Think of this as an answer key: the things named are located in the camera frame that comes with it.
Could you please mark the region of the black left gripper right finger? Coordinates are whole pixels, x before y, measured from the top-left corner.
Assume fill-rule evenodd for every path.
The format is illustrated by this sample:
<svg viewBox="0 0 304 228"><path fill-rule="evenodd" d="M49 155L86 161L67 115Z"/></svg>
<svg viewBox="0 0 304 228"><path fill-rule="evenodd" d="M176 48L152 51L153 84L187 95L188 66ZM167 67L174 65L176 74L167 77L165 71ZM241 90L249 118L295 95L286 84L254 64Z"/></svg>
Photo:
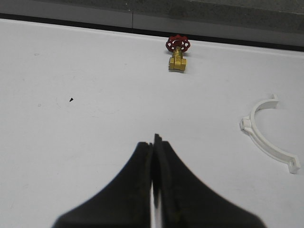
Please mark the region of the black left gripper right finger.
<svg viewBox="0 0 304 228"><path fill-rule="evenodd" d="M201 182L168 141L156 134L153 184L161 193L164 228L263 228L262 220Z"/></svg>

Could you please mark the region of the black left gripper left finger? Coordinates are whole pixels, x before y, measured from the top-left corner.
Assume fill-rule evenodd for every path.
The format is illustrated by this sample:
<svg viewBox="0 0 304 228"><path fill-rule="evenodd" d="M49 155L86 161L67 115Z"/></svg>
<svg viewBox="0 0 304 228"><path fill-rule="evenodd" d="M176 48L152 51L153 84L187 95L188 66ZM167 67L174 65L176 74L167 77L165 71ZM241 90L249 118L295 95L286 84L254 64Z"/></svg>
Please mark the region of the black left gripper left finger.
<svg viewBox="0 0 304 228"><path fill-rule="evenodd" d="M140 142L117 176L91 199L60 216L55 228L148 228L152 145Z"/></svg>

